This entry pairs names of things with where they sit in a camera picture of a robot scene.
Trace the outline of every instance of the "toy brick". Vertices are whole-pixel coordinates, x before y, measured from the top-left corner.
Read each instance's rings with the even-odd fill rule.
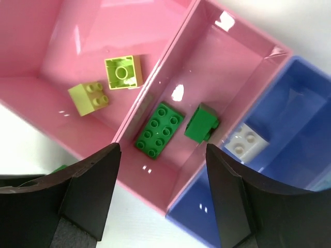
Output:
[[[216,112],[201,103],[188,122],[184,134],[200,144],[209,140],[212,132],[219,124]]]
[[[250,162],[269,145],[245,123],[231,136],[225,148],[244,163]]]
[[[135,146],[150,158],[156,159],[183,120],[182,114],[165,103],[160,103],[137,139]]]
[[[79,84],[68,92],[81,116],[108,106],[108,97],[103,94],[98,82]]]
[[[143,84],[139,56],[109,58],[104,63],[110,89],[135,88]]]
[[[56,170],[54,170],[53,172],[51,172],[51,174],[53,174],[53,173],[55,173],[55,172],[58,172],[58,171],[61,171],[62,169],[65,169],[65,168],[67,168],[68,167],[68,165],[61,165],[59,168],[57,168]]]

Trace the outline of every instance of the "dark green 2x4 brick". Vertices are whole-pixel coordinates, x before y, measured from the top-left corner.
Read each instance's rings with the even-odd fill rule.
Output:
[[[136,141],[136,147],[156,159],[165,148],[184,116],[161,102]]]

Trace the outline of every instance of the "white table surface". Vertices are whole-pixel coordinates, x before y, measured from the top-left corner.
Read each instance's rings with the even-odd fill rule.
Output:
[[[218,0],[331,74],[330,0]],[[47,174],[76,160],[0,106],[0,174]],[[204,247],[119,186],[98,248]]]

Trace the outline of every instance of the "pink plastic bin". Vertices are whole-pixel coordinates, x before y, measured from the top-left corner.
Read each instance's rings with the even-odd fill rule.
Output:
[[[123,152],[122,185],[165,214],[204,164],[206,143],[184,136],[198,105],[204,102],[219,114],[222,123],[209,142],[220,145],[291,54],[222,6],[196,1],[115,137]],[[152,160],[134,141],[161,101],[186,117]]]
[[[190,2],[0,1],[0,102],[88,157],[113,141],[141,90],[109,90],[104,60],[140,55],[146,79]],[[80,117],[67,89],[90,81],[103,84],[110,106]]]

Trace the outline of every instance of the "blue plastic bin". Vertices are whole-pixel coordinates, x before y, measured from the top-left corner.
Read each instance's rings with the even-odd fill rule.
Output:
[[[221,246],[206,166],[172,206],[166,218],[206,246]]]
[[[331,187],[330,76],[293,57],[243,122],[269,142],[247,166],[295,187]],[[224,146],[221,149],[237,159]],[[167,219],[208,247],[220,247],[206,168]]]
[[[330,76],[293,57],[244,122],[269,142],[248,167],[302,189],[331,187]]]

